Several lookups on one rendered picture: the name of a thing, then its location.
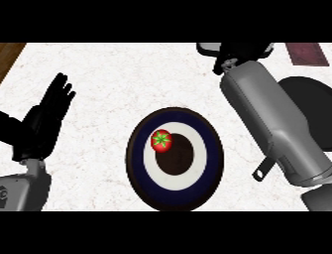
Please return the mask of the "black pan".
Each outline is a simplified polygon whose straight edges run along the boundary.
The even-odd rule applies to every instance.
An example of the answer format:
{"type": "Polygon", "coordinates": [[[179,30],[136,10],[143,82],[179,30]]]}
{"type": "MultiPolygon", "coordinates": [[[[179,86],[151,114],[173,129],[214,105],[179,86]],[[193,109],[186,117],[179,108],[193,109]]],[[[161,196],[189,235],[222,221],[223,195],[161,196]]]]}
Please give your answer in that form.
{"type": "Polygon", "coordinates": [[[319,147],[332,152],[332,88],[304,76],[287,77],[278,83],[307,118],[319,147]]]}

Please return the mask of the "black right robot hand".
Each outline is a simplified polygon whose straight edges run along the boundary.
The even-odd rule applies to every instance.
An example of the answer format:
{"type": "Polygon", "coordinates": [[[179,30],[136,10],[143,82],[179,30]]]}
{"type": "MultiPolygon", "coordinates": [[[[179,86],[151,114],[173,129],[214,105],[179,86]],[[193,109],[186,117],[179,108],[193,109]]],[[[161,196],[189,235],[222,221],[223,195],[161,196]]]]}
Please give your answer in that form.
{"type": "Polygon", "coordinates": [[[220,54],[216,59],[213,72],[220,75],[223,63],[232,62],[233,66],[244,64],[247,61],[264,59],[272,53],[273,43],[222,43],[220,54]]]}

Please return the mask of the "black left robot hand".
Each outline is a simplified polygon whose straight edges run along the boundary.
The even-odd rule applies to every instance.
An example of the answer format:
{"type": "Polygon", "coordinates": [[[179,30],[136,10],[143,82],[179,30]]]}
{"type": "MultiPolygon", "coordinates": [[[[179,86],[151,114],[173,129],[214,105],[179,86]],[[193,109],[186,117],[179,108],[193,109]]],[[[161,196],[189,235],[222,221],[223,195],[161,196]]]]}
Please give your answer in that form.
{"type": "Polygon", "coordinates": [[[59,72],[40,104],[31,107],[22,121],[0,111],[0,141],[13,148],[15,162],[44,160],[52,155],[75,95],[68,76],[59,72]]]}

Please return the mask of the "dark red flat mat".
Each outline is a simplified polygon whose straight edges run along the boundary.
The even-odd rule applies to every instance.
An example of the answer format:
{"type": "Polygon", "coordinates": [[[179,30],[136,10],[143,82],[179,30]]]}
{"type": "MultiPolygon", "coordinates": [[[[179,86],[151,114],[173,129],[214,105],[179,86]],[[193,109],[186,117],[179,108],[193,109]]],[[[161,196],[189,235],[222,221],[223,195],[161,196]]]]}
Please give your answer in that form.
{"type": "Polygon", "coordinates": [[[329,65],[318,43],[287,43],[285,47],[294,65],[329,65]]]}

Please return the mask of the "red bell pepper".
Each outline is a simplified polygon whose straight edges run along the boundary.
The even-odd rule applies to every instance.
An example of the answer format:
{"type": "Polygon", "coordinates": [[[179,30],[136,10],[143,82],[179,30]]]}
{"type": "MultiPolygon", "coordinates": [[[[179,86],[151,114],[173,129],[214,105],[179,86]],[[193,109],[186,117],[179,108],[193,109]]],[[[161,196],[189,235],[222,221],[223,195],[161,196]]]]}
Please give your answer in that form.
{"type": "Polygon", "coordinates": [[[173,145],[171,134],[167,130],[158,129],[151,136],[151,147],[157,153],[165,153],[173,145]]]}

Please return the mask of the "blue and white ringed plate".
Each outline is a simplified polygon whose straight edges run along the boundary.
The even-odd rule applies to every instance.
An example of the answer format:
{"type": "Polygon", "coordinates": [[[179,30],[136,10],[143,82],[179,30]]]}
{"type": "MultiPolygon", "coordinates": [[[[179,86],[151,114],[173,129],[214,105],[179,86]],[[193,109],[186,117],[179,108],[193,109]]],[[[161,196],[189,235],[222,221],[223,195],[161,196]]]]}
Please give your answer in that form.
{"type": "Polygon", "coordinates": [[[161,211],[189,211],[216,192],[225,168],[225,150],[217,131],[199,113],[168,107],[139,122],[126,148],[126,171],[136,194],[161,211]],[[152,133],[170,132],[165,153],[151,147],[152,133]]]}

